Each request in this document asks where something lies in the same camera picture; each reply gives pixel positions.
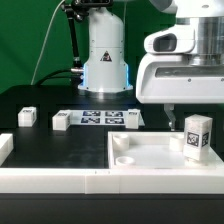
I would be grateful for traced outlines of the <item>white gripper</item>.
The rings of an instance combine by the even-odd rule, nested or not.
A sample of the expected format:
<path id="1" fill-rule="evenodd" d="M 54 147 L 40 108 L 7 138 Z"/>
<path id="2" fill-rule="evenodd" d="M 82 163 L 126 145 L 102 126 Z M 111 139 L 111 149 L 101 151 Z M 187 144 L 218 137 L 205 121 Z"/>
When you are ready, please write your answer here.
<path id="1" fill-rule="evenodd" d="M 152 55 L 141 60 L 136 97 L 143 104 L 165 104 L 175 130 L 173 104 L 224 103 L 224 66 L 190 66 L 184 55 Z"/>

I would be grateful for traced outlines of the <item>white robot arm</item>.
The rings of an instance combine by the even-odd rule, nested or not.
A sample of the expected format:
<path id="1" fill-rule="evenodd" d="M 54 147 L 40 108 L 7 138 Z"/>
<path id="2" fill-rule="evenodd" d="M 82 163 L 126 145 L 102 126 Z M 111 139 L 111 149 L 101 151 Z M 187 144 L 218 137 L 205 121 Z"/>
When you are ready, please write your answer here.
<path id="1" fill-rule="evenodd" d="M 224 0 L 172 0 L 176 24 L 145 38 L 136 78 L 145 104 L 224 103 Z"/>

